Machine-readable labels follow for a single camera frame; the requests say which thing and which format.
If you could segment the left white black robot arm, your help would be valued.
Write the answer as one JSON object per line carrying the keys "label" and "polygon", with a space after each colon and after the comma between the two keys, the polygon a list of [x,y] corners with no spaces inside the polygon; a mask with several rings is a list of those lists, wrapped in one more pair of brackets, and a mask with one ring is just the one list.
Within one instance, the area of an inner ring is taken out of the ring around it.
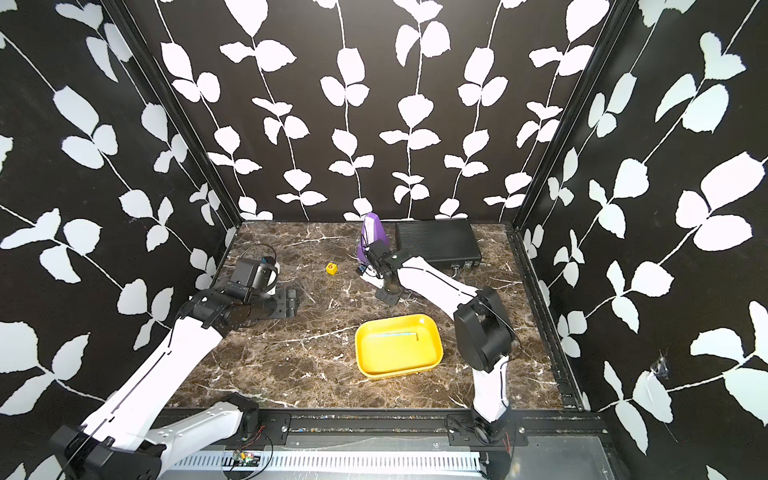
{"label": "left white black robot arm", "polygon": [[50,439],[61,479],[157,479],[179,460],[235,437],[263,435],[258,404],[232,393],[208,409],[154,425],[168,400],[232,331],[259,320],[291,318],[293,289],[249,293],[243,286],[202,290],[179,309],[173,327],[133,375],[77,427]]}

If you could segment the light blue hex key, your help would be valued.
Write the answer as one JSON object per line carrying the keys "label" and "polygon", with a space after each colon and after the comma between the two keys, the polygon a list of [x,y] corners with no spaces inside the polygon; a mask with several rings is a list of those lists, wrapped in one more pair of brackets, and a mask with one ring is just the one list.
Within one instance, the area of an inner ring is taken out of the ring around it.
{"label": "light blue hex key", "polygon": [[418,339],[418,334],[413,331],[401,331],[401,332],[380,332],[372,334],[372,338],[391,338],[391,337],[409,337],[414,336]]}

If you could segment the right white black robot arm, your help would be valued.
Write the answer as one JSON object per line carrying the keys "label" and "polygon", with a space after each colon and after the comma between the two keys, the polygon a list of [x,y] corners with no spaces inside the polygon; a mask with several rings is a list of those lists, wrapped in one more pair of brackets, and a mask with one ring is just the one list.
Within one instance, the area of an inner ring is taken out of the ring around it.
{"label": "right white black robot arm", "polygon": [[472,415],[476,437],[493,444],[505,436],[511,419],[507,366],[515,333],[496,290],[465,285],[405,250],[392,251],[382,240],[360,244],[365,259],[359,275],[393,306],[403,292],[415,293],[453,320],[456,347],[472,368]]}

